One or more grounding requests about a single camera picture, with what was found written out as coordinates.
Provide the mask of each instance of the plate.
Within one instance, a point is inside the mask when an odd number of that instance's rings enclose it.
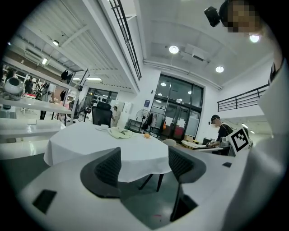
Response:
[[[95,129],[104,132],[104,131],[107,131],[108,128],[102,129],[99,125],[96,125],[96,128],[95,128]]]
[[[146,138],[145,135],[143,135],[143,137]],[[146,139],[150,139],[150,137],[149,137],[149,138],[146,138]]]

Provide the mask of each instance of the recessed light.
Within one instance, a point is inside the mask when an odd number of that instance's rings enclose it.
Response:
[[[255,42],[258,42],[260,39],[260,36],[257,36],[257,35],[250,35],[250,40],[255,43]]]
[[[102,80],[101,78],[87,78],[88,80]]]
[[[245,124],[242,124],[242,126],[245,127],[245,128],[247,128],[247,129],[249,128],[249,127],[248,127],[247,125],[245,125]]]
[[[48,61],[48,59],[47,59],[47,58],[44,58],[43,61],[42,61],[42,64],[45,65],[45,63],[46,63],[47,61]]]
[[[52,43],[53,43],[55,46],[58,46],[58,44],[59,44],[59,42],[58,42],[57,40],[54,40]]]
[[[224,71],[224,67],[222,66],[216,67],[216,72],[222,73],[223,71]]]
[[[179,48],[177,46],[170,46],[168,49],[172,54],[176,54],[179,52]]]

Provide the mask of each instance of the chair headrest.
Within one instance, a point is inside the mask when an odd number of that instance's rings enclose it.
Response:
[[[98,102],[96,105],[97,108],[103,109],[103,110],[110,110],[111,106],[108,103]]]

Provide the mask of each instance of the table leg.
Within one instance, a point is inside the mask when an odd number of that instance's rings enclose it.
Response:
[[[157,192],[159,191],[159,188],[161,187],[162,180],[163,180],[163,174],[160,174],[160,175],[159,175],[159,178],[158,178],[158,188],[157,188]]]
[[[143,187],[148,183],[148,181],[152,178],[153,174],[150,174],[149,177],[145,180],[145,182],[143,183],[143,185],[139,188],[139,190],[142,190]]]

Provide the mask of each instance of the man wearing cap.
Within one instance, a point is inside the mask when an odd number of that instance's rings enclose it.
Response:
[[[219,135],[218,135],[216,142],[209,143],[209,145],[208,145],[209,147],[219,146],[220,145],[220,138],[226,137],[227,135],[229,135],[233,132],[233,130],[231,129],[231,127],[228,124],[221,122],[220,116],[218,116],[218,115],[213,115],[211,120],[209,121],[209,124],[211,124],[211,126],[213,128],[219,128]]]

